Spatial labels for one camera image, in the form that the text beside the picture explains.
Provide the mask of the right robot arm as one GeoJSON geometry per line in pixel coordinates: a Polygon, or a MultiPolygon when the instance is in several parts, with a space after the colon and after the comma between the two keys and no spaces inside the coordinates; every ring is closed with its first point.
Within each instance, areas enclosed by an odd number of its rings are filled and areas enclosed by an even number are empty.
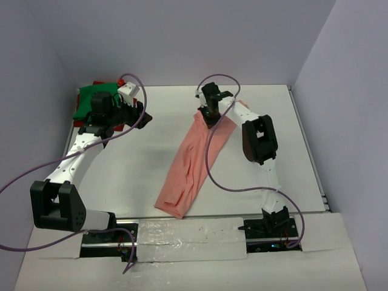
{"type": "Polygon", "coordinates": [[[200,99],[198,110],[210,130],[205,149],[206,170],[210,171],[209,150],[213,136],[221,123],[229,119],[241,130],[242,152],[246,160],[255,165],[263,181],[270,183],[269,186],[240,190],[241,192],[259,190],[264,195],[261,222],[255,226],[243,226],[242,229],[251,229],[253,232],[267,234],[271,237],[278,236],[289,223],[290,215],[284,202],[287,196],[278,190],[279,184],[275,169],[278,141],[272,118],[269,115],[254,113],[236,99],[236,94],[220,91],[214,82],[202,86],[201,93],[197,93],[196,97],[200,99]]]}

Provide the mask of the pink t shirt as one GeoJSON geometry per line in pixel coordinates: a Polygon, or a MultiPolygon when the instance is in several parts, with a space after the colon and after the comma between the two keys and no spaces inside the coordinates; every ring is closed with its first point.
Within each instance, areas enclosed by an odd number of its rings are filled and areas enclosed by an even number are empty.
{"type": "Polygon", "coordinates": [[[155,208],[181,219],[189,211],[208,174],[206,144],[210,135],[200,112],[184,137],[164,185],[155,202],[155,208]]]}

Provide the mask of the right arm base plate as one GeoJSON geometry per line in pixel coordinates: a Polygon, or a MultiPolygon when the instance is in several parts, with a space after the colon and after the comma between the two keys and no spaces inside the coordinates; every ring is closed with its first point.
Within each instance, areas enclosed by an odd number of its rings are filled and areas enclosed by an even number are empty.
{"type": "Polygon", "coordinates": [[[238,230],[245,234],[247,253],[301,250],[300,245],[292,248],[287,247],[299,238],[294,218],[290,218],[287,223],[274,230],[265,229],[263,219],[245,219],[238,230]]]}

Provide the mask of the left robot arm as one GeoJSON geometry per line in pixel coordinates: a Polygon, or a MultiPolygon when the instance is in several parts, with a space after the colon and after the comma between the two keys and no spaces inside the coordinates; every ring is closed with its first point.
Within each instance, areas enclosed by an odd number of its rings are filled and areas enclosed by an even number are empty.
{"type": "Polygon", "coordinates": [[[92,95],[91,110],[86,114],[73,145],[57,168],[43,181],[30,188],[33,221],[37,228],[80,232],[96,230],[104,241],[113,241],[119,233],[112,212],[88,209],[78,192],[94,159],[114,136],[114,128],[127,125],[141,129],[152,120],[144,103],[138,101],[138,89],[131,93],[118,90],[115,99],[109,92],[92,95]]]}

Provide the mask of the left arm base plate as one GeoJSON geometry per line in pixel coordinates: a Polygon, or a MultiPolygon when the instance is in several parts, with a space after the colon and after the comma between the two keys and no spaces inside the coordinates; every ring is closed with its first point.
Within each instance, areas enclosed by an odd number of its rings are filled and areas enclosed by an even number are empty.
{"type": "Polygon", "coordinates": [[[117,225],[123,230],[105,233],[88,233],[82,236],[80,258],[120,258],[127,263],[133,254],[131,262],[137,261],[136,239],[138,222],[123,222],[117,225]]]}

